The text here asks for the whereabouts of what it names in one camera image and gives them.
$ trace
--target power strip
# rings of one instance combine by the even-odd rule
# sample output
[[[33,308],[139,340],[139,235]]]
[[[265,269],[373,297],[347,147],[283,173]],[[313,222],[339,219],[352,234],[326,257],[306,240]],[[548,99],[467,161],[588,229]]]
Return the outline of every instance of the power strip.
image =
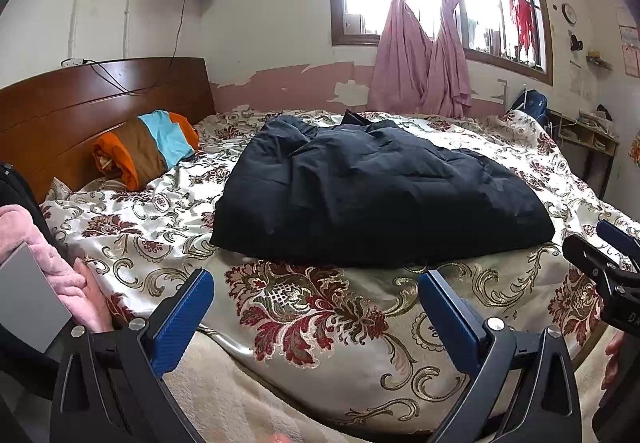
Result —
[[[84,63],[86,63],[86,60],[84,60],[84,58],[67,58],[66,60],[60,62],[60,65],[63,68],[72,68],[74,66],[81,66]]]

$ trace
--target beige blanket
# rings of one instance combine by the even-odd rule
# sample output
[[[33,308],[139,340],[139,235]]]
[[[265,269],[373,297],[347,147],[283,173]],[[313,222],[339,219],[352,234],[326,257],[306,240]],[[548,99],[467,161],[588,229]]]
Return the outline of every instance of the beige blanket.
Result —
[[[607,362],[604,348],[614,332],[613,328],[607,329],[576,372],[583,443],[596,443],[591,419],[602,397],[600,384]],[[164,379],[207,443],[276,443],[276,434],[285,435],[292,443],[363,441],[299,413],[201,333],[195,334],[178,368]]]

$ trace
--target wooden shelf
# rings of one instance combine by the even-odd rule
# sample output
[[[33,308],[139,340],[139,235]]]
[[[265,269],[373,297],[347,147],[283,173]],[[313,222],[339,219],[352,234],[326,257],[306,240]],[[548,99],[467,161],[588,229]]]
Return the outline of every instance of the wooden shelf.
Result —
[[[600,153],[602,153],[604,155],[607,155],[607,156],[613,156],[614,155],[614,152],[610,152],[608,150],[600,149],[600,148],[596,147],[594,144],[587,143],[585,141],[580,141],[579,139],[567,138],[567,137],[564,137],[562,134],[559,136],[559,138],[562,140],[562,142],[573,143],[575,145],[580,145],[580,146],[583,146],[583,147],[587,147],[587,148],[590,148],[591,150],[594,150],[595,152],[600,152]]]
[[[553,136],[556,142],[572,143],[610,157],[616,155],[616,149],[619,145],[618,140],[604,133],[599,128],[576,122],[575,119],[567,118],[559,112],[552,110],[548,110],[548,115],[554,128]],[[565,136],[566,131],[571,131],[573,134],[571,136]],[[602,143],[604,148],[597,147],[596,142]]]

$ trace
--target peeling paint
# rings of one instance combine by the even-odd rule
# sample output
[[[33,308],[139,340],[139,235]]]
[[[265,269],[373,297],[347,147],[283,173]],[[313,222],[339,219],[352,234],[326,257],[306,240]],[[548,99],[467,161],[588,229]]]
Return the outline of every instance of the peeling paint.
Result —
[[[473,99],[471,108],[466,112],[469,118],[484,118],[484,116],[500,116],[505,113],[503,103],[487,102],[486,100]]]
[[[306,73],[309,69],[315,69],[315,68],[319,68],[319,67],[322,67],[322,66],[325,66],[325,65],[327,65],[327,64],[309,64],[302,71],[300,71],[300,74]]]
[[[335,83],[335,98],[328,102],[343,103],[347,107],[367,105],[369,101],[369,87],[356,84],[355,80],[348,80],[346,84]]]

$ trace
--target wooden headboard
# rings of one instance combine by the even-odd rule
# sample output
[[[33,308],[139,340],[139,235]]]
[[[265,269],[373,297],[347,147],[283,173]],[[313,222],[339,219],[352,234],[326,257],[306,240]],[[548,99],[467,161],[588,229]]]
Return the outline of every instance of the wooden headboard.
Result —
[[[54,177],[72,190],[100,177],[95,138],[156,109],[191,124],[215,112],[202,58],[113,60],[40,74],[0,90],[0,161],[14,165],[42,202]]]

